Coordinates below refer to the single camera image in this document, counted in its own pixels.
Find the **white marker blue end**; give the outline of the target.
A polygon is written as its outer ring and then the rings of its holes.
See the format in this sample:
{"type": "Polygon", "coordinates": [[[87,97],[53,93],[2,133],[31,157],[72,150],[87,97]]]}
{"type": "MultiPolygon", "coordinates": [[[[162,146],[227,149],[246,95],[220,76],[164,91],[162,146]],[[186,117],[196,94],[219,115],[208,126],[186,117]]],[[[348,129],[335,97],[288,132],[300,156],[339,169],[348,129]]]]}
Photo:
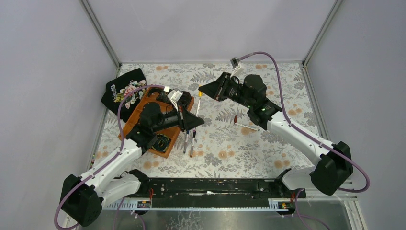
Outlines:
{"type": "Polygon", "coordinates": [[[186,133],[185,140],[184,140],[184,145],[183,145],[183,154],[186,153],[187,144],[188,144],[188,137],[189,137],[189,133],[186,133]]]}

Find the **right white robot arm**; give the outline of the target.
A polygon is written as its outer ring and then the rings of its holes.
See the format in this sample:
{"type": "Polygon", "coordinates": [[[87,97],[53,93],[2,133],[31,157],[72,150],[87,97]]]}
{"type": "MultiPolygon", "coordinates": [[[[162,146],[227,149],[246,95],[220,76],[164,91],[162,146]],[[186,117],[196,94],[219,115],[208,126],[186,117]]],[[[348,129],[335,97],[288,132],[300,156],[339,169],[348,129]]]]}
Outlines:
{"type": "Polygon", "coordinates": [[[350,148],[344,142],[325,140],[285,118],[284,110],[266,97],[267,87],[259,75],[247,75],[238,83],[230,73],[223,72],[215,81],[199,87],[199,91],[216,101],[230,99],[246,108],[251,122],[276,134],[302,152],[313,167],[289,169],[281,177],[290,190],[316,188],[333,195],[353,173],[350,148]]]}

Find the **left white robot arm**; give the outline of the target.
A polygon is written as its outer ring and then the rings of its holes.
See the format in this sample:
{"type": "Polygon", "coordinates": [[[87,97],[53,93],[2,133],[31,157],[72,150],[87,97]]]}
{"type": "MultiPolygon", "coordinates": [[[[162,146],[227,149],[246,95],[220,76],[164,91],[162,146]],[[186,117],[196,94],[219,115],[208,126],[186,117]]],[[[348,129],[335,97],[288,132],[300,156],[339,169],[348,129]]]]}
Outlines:
{"type": "Polygon", "coordinates": [[[139,119],[121,145],[97,166],[80,176],[69,175],[63,182],[60,203],[54,216],[58,229],[58,215],[61,210],[72,217],[77,224],[86,227],[100,215],[102,209],[119,199],[134,194],[140,188],[140,181],[134,175],[113,181],[127,164],[140,158],[157,141],[157,132],[178,127],[190,130],[204,124],[204,120],[187,109],[162,113],[158,103],[144,105],[139,119]]]}

